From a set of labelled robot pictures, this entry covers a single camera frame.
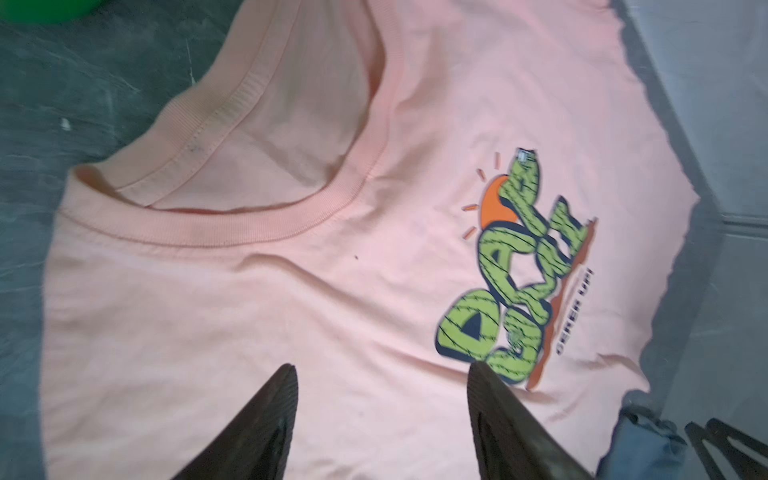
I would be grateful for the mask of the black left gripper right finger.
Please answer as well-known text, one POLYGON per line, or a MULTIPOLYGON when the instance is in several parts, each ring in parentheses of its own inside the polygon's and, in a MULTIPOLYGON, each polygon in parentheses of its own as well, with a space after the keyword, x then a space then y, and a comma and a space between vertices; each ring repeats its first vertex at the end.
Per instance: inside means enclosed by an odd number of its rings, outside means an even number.
POLYGON ((552 438, 484 362, 470 366, 467 400, 481 479, 593 477, 552 438))

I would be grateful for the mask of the pink graphic t-shirt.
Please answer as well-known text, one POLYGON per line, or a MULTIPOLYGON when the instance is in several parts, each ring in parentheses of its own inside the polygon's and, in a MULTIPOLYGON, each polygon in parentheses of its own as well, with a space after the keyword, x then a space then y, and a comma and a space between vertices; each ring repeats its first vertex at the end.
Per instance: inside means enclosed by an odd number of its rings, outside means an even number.
POLYGON ((247 1, 72 169, 45 265, 51 479, 167 479, 282 364, 290 479, 475 479, 486 362, 585 469, 698 197, 605 1, 247 1))

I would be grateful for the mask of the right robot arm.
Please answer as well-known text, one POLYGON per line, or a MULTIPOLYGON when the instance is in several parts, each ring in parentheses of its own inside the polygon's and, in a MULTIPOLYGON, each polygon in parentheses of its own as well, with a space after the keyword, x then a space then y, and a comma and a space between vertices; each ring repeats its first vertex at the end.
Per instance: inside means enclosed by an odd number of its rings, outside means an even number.
POLYGON ((767 478, 764 442, 716 418, 704 426, 689 422, 684 431, 709 479, 724 480, 726 476, 707 449, 708 445, 720 452, 739 479, 767 478))

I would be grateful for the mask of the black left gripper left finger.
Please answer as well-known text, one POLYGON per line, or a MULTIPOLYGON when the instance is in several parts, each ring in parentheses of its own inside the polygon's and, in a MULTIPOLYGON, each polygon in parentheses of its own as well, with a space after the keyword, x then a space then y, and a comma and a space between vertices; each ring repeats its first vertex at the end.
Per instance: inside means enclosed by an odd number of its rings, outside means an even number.
POLYGON ((177 479, 280 480, 299 400, 296 367, 280 366, 177 479))

